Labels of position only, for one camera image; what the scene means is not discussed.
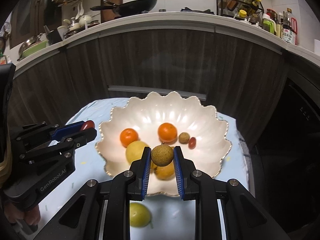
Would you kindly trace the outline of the person's left hand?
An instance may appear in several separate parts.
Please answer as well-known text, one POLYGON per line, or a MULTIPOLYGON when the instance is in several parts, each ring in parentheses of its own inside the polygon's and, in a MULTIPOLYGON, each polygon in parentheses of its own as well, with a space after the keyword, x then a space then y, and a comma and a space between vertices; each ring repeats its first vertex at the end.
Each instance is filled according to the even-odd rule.
POLYGON ((37 225, 41 219, 38 205, 36 205, 30 211, 21 211, 16 206, 14 206, 11 202, 5 202, 4 214, 10 223, 16 223, 18 219, 22 219, 28 225, 37 225))

